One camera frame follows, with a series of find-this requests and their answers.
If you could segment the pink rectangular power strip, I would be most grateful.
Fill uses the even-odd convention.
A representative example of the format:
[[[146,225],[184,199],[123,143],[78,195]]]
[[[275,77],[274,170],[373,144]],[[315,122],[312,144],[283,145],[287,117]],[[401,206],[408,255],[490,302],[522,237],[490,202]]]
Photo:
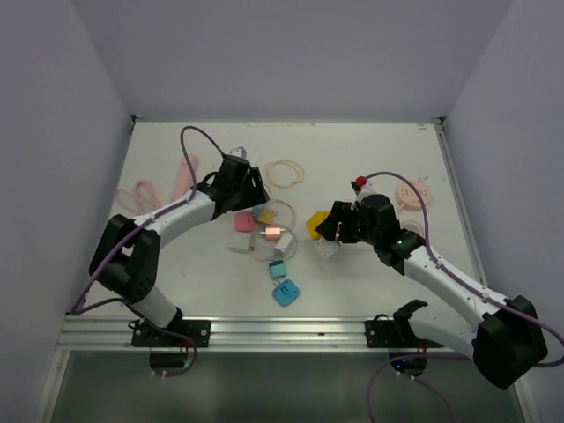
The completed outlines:
[[[189,163],[185,158],[182,158],[174,180],[171,200],[176,201],[183,197],[191,189],[193,183],[194,177],[189,171]]]

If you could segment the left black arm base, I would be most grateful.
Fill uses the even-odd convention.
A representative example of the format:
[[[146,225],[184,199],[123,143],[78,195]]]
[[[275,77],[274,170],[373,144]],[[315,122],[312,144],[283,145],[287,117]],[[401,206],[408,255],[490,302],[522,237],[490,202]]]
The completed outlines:
[[[153,328],[149,323],[135,320],[128,323],[133,331],[131,345],[144,348],[175,348],[186,346],[184,338],[190,338],[197,348],[206,348],[211,335],[211,322],[208,320],[178,320],[165,329]]]

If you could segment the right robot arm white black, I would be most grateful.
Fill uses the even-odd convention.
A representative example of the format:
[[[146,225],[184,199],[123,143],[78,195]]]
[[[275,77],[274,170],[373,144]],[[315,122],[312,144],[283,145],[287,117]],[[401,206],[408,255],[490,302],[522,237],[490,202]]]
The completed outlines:
[[[429,248],[420,235],[401,226],[391,201],[369,194],[353,203],[337,201],[315,230],[326,241],[364,242],[380,261],[437,295],[453,309],[444,314],[413,300],[387,322],[374,318],[367,330],[393,347],[429,341],[471,359],[494,386],[506,389],[547,356],[536,309],[523,296],[510,300],[482,286]]]

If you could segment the yellow cube socket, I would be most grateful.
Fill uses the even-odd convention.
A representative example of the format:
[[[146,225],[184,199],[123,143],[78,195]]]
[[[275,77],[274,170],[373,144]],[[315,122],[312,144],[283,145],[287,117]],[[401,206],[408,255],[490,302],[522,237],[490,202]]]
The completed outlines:
[[[321,225],[330,215],[328,211],[316,211],[306,222],[309,237],[312,241],[318,241],[322,235],[317,232],[317,227]]]

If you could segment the orange yellow charger plug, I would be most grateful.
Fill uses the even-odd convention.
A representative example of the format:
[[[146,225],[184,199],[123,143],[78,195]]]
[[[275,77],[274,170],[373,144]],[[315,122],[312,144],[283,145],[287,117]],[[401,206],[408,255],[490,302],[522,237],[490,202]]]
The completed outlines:
[[[256,220],[267,226],[273,225],[277,217],[277,214],[278,214],[277,211],[269,207],[264,207],[259,210],[258,214],[256,215]]]

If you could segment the blue plug adapter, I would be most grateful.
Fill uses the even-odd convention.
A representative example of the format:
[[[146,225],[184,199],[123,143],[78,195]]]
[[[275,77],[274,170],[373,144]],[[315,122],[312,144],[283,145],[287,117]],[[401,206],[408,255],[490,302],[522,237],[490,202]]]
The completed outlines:
[[[291,280],[285,279],[278,283],[272,291],[273,299],[281,306],[292,304],[301,294],[300,288]]]

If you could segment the white large charger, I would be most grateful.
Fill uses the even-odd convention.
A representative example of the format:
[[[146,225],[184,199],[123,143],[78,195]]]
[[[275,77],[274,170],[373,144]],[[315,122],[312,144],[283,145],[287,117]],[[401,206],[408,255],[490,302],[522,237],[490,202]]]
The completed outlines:
[[[284,236],[277,241],[274,253],[276,257],[284,257],[288,249],[291,248],[293,244],[293,236],[290,233],[285,233]]]

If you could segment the round pink power socket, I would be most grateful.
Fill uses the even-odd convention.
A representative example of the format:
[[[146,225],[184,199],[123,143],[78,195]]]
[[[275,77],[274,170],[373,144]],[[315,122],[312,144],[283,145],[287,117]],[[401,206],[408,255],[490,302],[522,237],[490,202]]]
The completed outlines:
[[[423,206],[432,202],[430,188],[419,180],[402,182],[395,191],[397,209],[399,211],[421,212]]]

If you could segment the orange small charger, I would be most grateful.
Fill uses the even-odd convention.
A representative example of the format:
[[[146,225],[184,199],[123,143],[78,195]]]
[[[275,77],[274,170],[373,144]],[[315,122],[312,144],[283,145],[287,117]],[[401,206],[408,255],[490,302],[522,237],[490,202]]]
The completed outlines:
[[[286,230],[281,226],[266,226],[259,232],[266,241],[278,241],[285,233]]]

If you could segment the white plug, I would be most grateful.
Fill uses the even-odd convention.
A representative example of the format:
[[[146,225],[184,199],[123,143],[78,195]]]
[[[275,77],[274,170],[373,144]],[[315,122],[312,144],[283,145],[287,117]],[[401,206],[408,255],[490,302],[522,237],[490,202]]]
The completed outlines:
[[[327,241],[324,238],[315,243],[315,249],[323,260],[334,256],[339,251],[340,246],[341,244],[338,241]]]
[[[228,250],[238,254],[248,254],[251,238],[251,233],[233,232],[227,243]]]

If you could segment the pink plug adapter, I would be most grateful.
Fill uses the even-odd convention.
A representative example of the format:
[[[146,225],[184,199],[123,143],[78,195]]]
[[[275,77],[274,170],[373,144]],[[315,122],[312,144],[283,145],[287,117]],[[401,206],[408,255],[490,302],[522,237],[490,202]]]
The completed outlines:
[[[255,219],[250,211],[239,211],[234,214],[234,230],[249,234],[254,231]]]

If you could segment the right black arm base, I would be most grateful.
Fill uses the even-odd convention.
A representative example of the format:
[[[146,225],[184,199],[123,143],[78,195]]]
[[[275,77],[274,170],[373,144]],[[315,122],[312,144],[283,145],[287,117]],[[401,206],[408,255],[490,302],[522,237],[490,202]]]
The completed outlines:
[[[377,315],[364,322],[368,348],[417,349],[420,347],[442,348],[442,345],[417,338],[407,323],[397,322],[393,317]]]

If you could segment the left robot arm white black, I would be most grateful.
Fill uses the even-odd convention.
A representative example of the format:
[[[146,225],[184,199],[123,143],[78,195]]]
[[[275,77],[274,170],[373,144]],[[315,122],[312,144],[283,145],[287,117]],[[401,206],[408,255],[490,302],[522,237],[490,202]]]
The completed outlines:
[[[180,310],[156,286],[160,251],[189,230],[229,212],[269,201],[260,169],[227,155],[210,180],[201,181],[171,204],[134,219],[112,217],[89,268],[92,282],[117,293],[145,320],[163,345],[181,340]]]

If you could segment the teal plug adapter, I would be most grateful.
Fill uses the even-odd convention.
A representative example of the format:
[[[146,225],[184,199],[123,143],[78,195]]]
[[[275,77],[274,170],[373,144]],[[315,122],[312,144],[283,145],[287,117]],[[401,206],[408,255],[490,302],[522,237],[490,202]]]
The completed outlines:
[[[285,262],[283,260],[270,262],[269,273],[274,280],[284,279],[287,275]]]

